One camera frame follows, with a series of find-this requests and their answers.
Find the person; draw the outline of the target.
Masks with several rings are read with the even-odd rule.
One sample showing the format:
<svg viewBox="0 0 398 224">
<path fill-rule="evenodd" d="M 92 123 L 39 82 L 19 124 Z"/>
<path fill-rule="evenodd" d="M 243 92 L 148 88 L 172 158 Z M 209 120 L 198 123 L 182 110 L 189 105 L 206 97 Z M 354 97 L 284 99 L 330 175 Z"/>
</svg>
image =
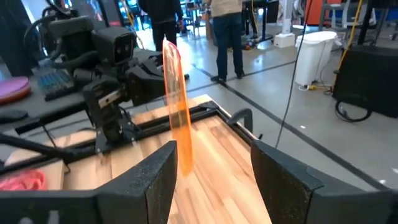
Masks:
<svg viewBox="0 0 398 224">
<path fill-rule="evenodd" d="M 149 16 L 155 50 L 162 51 L 166 38 L 177 44 L 177 26 L 182 28 L 182 8 L 180 0 L 137 0 L 139 7 Z"/>
<path fill-rule="evenodd" d="M 218 46 L 216 64 L 218 75 L 213 82 L 225 82 L 228 74 L 227 50 L 233 50 L 234 72 L 238 79 L 244 75 L 241 43 L 243 0 L 203 0 L 209 5 L 213 30 Z"/>
</svg>

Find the keyboard with blue keys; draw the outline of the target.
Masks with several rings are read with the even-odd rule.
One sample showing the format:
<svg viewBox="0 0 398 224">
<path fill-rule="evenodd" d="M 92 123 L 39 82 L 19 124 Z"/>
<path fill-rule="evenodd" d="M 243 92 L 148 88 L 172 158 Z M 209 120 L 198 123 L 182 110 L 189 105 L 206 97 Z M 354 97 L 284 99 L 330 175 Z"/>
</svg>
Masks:
<svg viewBox="0 0 398 224">
<path fill-rule="evenodd" d="M 71 75 L 64 70 L 52 70 L 39 75 L 37 84 L 44 94 L 45 101 L 69 95 L 76 90 L 75 81 Z"/>
</svg>

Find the white pillar base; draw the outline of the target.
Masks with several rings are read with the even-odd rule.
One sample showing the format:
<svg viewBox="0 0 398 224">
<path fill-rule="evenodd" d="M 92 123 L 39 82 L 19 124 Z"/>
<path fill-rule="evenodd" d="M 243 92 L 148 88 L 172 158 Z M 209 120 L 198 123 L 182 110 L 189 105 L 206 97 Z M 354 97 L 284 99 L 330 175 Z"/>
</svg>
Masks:
<svg viewBox="0 0 398 224">
<path fill-rule="evenodd" d="M 292 32 L 294 0 L 279 0 L 282 3 L 282 30 L 274 36 L 274 45 L 278 48 L 292 47 L 295 35 Z"/>
</svg>

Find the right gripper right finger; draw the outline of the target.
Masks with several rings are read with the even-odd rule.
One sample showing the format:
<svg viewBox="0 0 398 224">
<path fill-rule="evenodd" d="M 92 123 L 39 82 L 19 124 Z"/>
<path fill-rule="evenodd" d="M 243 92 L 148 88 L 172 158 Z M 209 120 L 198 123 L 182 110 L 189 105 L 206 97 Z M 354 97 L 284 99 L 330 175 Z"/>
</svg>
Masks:
<svg viewBox="0 0 398 224">
<path fill-rule="evenodd" d="M 398 224 L 397 190 L 361 190 L 259 140 L 251 163 L 273 224 Z"/>
</svg>

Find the orange-red cabinet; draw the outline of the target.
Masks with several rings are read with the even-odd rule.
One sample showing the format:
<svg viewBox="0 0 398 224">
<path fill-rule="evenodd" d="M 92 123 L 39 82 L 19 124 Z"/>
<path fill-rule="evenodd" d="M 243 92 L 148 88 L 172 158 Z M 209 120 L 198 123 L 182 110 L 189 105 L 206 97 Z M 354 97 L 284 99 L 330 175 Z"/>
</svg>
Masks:
<svg viewBox="0 0 398 224">
<path fill-rule="evenodd" d="M 322 6 L 330 0 L 306 0 L 305 21 L 308 26 L 318 26 L 320 24 Z"/>
</svg>

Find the black metal shelf frame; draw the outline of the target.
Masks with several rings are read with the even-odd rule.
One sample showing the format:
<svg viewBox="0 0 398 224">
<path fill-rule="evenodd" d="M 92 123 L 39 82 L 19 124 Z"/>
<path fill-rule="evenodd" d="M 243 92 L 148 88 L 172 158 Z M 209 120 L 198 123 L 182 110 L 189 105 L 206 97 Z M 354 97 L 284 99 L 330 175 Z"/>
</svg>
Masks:
<svg viewBox="0 0 398 224">
<path fill-rule="evenodd" d="M 38 152 L 40 156 L 31 157 L 24 161 L 13 163 L 0 169 L 0 176 L 39 164 L 53 161 L 54 159 L 70 163 L 96 154 L 95 140 L 89 140 L 69 147 L 50 147 L 26 139 L 0 134 L 0 144 L 19 147 L 28 151 Z"/>
</svg>

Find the wooden shelf board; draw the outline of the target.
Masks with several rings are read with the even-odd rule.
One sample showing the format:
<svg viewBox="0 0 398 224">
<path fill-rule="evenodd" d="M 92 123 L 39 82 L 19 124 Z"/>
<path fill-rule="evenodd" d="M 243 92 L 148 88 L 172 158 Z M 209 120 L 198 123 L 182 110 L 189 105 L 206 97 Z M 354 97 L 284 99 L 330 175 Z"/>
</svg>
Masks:
<svg viewBox="0 0 398 224">
<path fill-rule="evenodd" d="M 12 174 L 17 174 L 25 170 L 37 169 L 41 170 L 45 174 L 47 190 L 61 190 L 63 188 L 65 165 L 60 160 L 48 161 L 48 163 L 36 165 L 33 167 L 27 167 L 20 169 L 8 174 L 0 175 L 0 179 L 10 176 Z"/>
</svg>

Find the black frame clamp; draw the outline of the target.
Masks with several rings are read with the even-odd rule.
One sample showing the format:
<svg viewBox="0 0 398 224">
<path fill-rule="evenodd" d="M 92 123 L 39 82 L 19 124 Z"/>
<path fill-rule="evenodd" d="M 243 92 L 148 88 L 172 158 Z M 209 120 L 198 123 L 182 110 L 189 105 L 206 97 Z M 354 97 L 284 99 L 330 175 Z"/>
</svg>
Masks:
<svg viewBox="0 0 398 224">
<path fill-rule="evenodd" d="M 241 109 L 232 114 L 226 123 L 228 125 L 242 126 L 251 133 L 254 127 L 252 110 L 249 108 Z"/>
</svg>

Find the black computer mouse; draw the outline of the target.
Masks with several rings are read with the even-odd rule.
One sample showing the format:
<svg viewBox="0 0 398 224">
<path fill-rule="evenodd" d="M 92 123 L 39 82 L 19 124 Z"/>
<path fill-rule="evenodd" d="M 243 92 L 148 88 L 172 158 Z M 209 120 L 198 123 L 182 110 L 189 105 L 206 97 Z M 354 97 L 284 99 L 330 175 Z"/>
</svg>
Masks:
<svg viewBox="0 0 398 224">
<path fill-rule="evenodd" d="M 23 110 L 9 110 L 0 112 L 0 124 L 13 123 L 26 119 L 29 116 L 28 112 Z"/>
</svg>

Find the dark computer desk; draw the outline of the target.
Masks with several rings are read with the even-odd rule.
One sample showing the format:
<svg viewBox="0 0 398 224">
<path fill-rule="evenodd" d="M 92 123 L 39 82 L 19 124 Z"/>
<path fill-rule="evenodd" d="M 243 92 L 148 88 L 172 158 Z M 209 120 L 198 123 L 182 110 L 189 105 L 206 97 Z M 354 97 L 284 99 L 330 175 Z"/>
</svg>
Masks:
<svg viewBox="0 0 398 224">
<path fill-rule="evenodd" d="M 52 123 L 86 109 L 86 103 L 80 92 L 74 92 L 52 101 L 44 100 L 44 95 L 37 84 L 37 77 L 51 71 L 50 68 L 41 68 L 36 71 L 35 75 L 29 79 L 31 94 L 28 97 L 17 102 L 0 105 L 0 113 L 15 110 L 28 113 L 28 117 L 20 121 L 0 124 L 0 133 L 12 129 L 18 134 L 26 133 L 43 124 Z"/>
</svg>

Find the orange transparent plastic plate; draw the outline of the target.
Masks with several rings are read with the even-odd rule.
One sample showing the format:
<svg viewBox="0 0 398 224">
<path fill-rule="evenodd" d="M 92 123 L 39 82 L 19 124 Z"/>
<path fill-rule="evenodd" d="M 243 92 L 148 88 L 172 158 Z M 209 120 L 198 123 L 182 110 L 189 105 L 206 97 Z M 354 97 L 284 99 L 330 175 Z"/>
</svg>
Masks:
<svg viewBox="0 0 398 224">
<path fill-rule="evenodd" d="M 178 166 L 188 176 L 194 165 L 191 121 L 181 56 L 175 44 L 163 40 L 162 47 L 167 109 L 172 137 L 177 142 Z"/>
</svg>

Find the purple plastic plate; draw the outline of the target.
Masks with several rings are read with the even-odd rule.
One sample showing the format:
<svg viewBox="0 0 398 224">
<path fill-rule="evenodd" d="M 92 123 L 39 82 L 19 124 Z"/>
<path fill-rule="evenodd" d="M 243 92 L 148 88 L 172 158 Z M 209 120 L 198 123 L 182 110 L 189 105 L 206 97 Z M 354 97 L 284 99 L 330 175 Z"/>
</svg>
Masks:
<svg viewBox="0 0 398 224">
<path fill-rule="evenodd" d="M 14 77 L 0 81 L 0 105 L 19 101 L 31 93 L 27 77 Z"/>
</svg>

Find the white bin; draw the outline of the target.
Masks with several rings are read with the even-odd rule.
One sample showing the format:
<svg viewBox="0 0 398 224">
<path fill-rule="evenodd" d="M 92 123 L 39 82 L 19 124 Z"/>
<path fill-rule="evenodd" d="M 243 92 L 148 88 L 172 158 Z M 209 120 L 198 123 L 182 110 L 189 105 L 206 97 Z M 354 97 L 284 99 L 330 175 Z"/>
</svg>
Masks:
<svg viewBox="0 0 398 224">
<path fill-rule="evenodd" d="M 338 35 L 333 31 L 312 32 L 297 37 L 295 82 L 298 85 L 305 86 L 320 81 L 321 69 L 329 61 L 333 44 L 337 40 Z"/>
</svg>

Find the pink transparent plastic plate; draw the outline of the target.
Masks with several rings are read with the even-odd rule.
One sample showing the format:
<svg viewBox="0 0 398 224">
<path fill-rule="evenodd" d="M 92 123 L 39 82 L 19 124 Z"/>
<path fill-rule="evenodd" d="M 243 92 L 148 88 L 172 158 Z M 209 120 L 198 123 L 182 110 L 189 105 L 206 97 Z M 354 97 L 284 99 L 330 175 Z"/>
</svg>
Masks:
<svg viewBox="0 0 398 224">
<path fill-rule="evenodd" d="M 37 169 L 12 174 L 0 179 L 0 190 L 47 190 L 45 174 Z"/>
</svg>

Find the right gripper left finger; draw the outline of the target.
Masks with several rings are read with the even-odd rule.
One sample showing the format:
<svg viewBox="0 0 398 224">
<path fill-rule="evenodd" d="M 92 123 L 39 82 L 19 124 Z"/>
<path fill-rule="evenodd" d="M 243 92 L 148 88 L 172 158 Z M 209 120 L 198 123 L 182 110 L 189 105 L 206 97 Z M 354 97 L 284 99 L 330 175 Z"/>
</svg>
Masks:
<svg viewBox="0 0 398 224">
<path fill-rule="evenodd" d="M 93 190 L 0 192 L 0 224 L 166 224 L 177 179 L 177 143 L 169 141 Z"/>
</svg>

